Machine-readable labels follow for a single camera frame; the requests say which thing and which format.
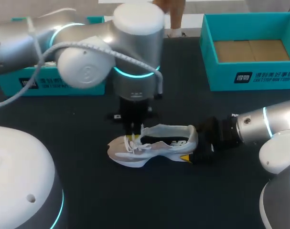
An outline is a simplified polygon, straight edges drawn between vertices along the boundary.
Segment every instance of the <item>new balance logo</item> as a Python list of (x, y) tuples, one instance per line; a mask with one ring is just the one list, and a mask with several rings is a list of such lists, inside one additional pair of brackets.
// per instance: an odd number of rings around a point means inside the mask
[(172, 141), (170, 146), (183, 146), (184, 144), (186, 144), (186, 141)]

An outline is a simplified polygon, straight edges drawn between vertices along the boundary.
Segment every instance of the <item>logo on box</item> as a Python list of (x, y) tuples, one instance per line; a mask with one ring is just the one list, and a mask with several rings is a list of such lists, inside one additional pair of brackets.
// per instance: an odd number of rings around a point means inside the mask
[[(19, 80), (20, 80), (21, 86), (24, 87), (26, 86), (30, 78), (19, 78)], [(37, 84), (36, 81), (34, 81), (29, 89), (39, 89), (39, 85)]]
[(248, 83), (251, 80), (252, 72), (237, 73), (234, 83)]

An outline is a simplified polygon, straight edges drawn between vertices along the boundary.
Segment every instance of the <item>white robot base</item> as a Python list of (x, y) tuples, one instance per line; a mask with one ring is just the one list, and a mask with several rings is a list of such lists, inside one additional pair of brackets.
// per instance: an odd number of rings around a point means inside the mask
[(266, 184), (259, 211), (266, 229), (290, 229), (290, 166)]
[(64, 192), (46, 147), (0, 127), (0, 229), (66, 229)]

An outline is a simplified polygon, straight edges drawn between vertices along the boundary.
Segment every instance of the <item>glowing cyan ring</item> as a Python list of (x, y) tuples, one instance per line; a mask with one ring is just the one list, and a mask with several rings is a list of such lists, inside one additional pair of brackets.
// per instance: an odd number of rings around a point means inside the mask
[(59, 211), (59, 214), (58, 214), (58, 217), (55, 219), (54, 221), (54, 224), (51, 226), (50, 229), (53, 229), (55, 227), (55, 225), (57, 224), (59, 218), (60, 218), (60, 215), (62, 214), (62, 210), (63, 210), (63, 205), (64, 205), (64, 192), (62, 190), (62, 205), (61, 205), (61, 208), (60, 208), (60, 211)]
[(269, 126), (269, 121), (267, 118), (267, 111), (266, 111), (265, 107), (263, 108), (263, 113), (264, 113), (264, 121), (265, 121), (267, 130), (268, 130), (268, 133), (269, 133), (270, 137), (272, 137), (272, 131), (271, 131), (270, 126)]
[(71, 23), (71, 24), (67, 24), (67, 25), (62, 26), (61, 28), (59, 28), (56, 32), (54, 32), (53, 36), (51, 37), (50, 42), (49, 42), (49, 48), (53, 45), (54, 39), (58, 35), (59, 32), (61, 32), (63, 29), (65, 29), (67, 27), (71, 27), (71, 26), (74, 26), (74, 25), (85, 25), (85, 24), (82, 24), (82, 23)]
[(117, 67), (114, 67), (115, 71), (118, 72), (119, 74), (121, 75), (124, 75), (126, 77), (130, 77), (130, 78), (146, 78), (148, 76), (151, 76), (153, 75), (154, 73), (148, 73), (148, 74), (145, 74), (145, 75), (131, 75), (131, 74), (128, 74), (128, 73), (124, 73), (123, 71), (121, 71), (120, 69), (118, 69)]

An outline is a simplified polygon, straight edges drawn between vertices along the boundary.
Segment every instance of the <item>white cable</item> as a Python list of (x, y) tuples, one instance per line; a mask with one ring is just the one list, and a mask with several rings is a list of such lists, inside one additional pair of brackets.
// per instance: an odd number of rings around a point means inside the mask
[(62, 48), (81, 48), (81, 49), (88, 49), (88, 50), (94, 50), (94, 51), (99, 51), (99, 52), (103, 52), (106, 54), (109, 54), (111, 56), (117, 57), (119, 59), (122, 59), (124, 61), (127, 61), (129, 63), (132, 63), (134, 65), (137, 65), (139, 67), (142, 67), (144, 69), (146, 69), (147, 71), (153, 72), (156, 74), (157, 77), (157, 91), (158, 94), (162, 94), (163, 93), (163, 75), (161, 72), (159, 72), (158, 70), (152, 68), (151, 66), (138, 61), (134, 58), (131, 58), (129, 56), (126, 56), (122, 53), (113, 51), (113, 50), (108, 50), (108, 49), (104, 49), (101, 48), (99, 46), (96, 45), (92, 45), (92, 44), (87, 44), (87, 43), (82, 43), (82, 42), (62, 42), (62, 43), (58, 43), (52, 47), (50, 47), (48, 50), (46, 50), (46, 52), (44, 52), (44, 54), (42, 54), (39, 43), (38, 43), (38, 39), (36, 37), (35, 34), (35, 29), (33, 27), (32, 21), (31, 19), (27, 19), (28, 22), (28, 27), (29, 27), (29, 33), (30, 35), (33, 37), (34, 39), (34, 46), (35, 49), (37, 51), (38, 57), (39, 57), (39, 62), (37, 64), (36, 69), (34, 70), (34, 73), (32, 74), (30, 80), (27, 82), (27, 84), (19, 91), (17, 92), (14, 96), (12, 96), (11, 98), (0, 102), (0, 107), (3, 107), (5, 105), (8, 105), (12, 102), (14, 102), (15, 100), (17, 100), (19, 97), (21, 97), (29, 88), (30, 86), (33, 84), (35, 77), (38, 75), (38, 73), (41, 70), (41, 67), (44, 66), (45, 64), (45, 59), (52, 54), (53, 52), (55, 52), (58, 49), (62, 49)]

